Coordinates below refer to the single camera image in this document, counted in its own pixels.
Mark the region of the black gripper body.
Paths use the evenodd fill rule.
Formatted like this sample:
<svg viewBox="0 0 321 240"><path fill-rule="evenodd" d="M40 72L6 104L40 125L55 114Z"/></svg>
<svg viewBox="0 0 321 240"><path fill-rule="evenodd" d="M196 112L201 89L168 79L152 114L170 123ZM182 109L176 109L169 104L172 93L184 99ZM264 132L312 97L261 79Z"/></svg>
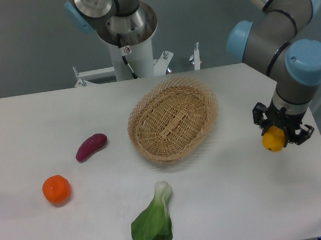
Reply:
<svg viewBox="0 0 321 240"><path fill-rule="evenodd" d="M283 131L295 132L300 129L303 114L303 106L287 103L279 99L271 99L271 104L266 110L267 130L276 127Z"/></svg>

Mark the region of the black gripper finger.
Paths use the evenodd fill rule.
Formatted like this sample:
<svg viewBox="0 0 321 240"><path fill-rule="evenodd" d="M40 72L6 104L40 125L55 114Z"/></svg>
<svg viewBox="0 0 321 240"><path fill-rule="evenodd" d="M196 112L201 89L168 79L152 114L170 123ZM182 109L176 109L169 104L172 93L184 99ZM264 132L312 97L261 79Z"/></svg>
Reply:
<svg viewBox="0 0 321 240"><path fill-rule="evenodd" d="M307 141L314 132L314 127L306 124L302 124L299 128L286 128L283 130L285 134L285 146L288 144L301 145Z"/></svg>
<svg viewBox="0 0 321 240"><path fill-rule="evenodd" d="M271 122L267 118L266 111L266 105L262 104L261 102L257 102L252 111L253 123L258 125L262 130L261 136L263 136L271 127Z"/></svg>

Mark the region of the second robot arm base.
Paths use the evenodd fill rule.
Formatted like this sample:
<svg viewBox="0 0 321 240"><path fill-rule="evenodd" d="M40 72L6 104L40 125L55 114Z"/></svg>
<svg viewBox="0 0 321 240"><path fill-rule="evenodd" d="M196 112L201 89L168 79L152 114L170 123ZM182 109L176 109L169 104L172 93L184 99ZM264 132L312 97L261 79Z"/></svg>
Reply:
<svg viewBox="0 0 321 240"><path fill-rule="evenodd" d="M158 24L155 11L140 0L67 0L64 9L83 33L96 32L119 48L145 42Z"/></svg>

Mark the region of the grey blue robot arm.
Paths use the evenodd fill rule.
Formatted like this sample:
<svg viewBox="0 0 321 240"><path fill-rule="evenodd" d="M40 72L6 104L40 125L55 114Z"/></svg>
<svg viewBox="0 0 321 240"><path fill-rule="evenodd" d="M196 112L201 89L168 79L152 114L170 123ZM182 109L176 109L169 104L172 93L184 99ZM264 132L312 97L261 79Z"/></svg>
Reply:
<svg viewBox="0 0 321 240"><path fill-rule="evenodd" d="M251 1L264 17L258 23L236 24L226 48L276 82L271 103L257 103L252 116L265 149L278 152L307 141L314 130L303 117L321 84L321 43L295 36L318 13L321 0Z"/></svg>

